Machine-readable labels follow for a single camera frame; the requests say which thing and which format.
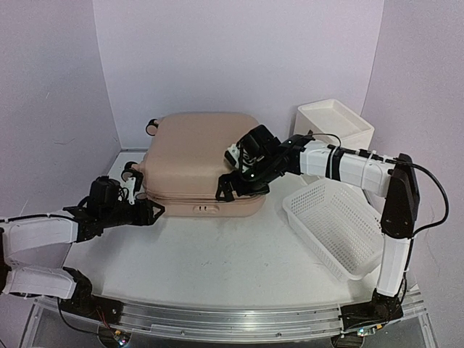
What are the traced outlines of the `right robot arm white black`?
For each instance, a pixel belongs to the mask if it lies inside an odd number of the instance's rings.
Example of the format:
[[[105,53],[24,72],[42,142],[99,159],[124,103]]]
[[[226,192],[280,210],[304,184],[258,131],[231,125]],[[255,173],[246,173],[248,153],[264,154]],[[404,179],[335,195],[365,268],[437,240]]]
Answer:
[[[413,248],[420,195],[413,162],[406,154],[379,156],[314,139],[311,133],[281,142],[260,125],[225,151],[233,171],[218,178],[215,198],[232,202],[239,196],[269,193],[269,184],[291,173],[316,175],[330,182],[359,187],[385,199],[381,214],[384,249],[381,270],[371,300],[345,305],[346,327],[385,323],[402,317],[406,273]]]

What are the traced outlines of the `pink hard-shell suitcase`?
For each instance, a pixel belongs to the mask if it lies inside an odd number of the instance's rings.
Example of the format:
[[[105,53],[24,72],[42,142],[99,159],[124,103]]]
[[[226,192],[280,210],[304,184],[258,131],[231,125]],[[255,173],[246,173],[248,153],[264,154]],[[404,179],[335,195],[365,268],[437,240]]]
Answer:
[[[129,162],[121,174],[127,181],[142,178],[146,196],[174,217],[247,217],[265,202],[264,196],[215,198],[218,178],[232,168],[226,149],[258,125],[250,115],[227,112],[171,114],[150,120],[152,142],[140,163]]]

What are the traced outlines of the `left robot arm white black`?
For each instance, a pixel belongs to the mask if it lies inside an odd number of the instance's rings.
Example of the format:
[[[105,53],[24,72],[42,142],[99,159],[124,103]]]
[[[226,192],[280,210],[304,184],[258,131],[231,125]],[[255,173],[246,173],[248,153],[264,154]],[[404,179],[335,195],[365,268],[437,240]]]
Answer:
[[[101,236],[108,228],[154,225],[164,211],[162,205],[143,199],[5,219],[1,222],[1,292],[54,297],[61,311],[117,323],[122,302],[96,295],[87,276],[62,265],[66,249]]]

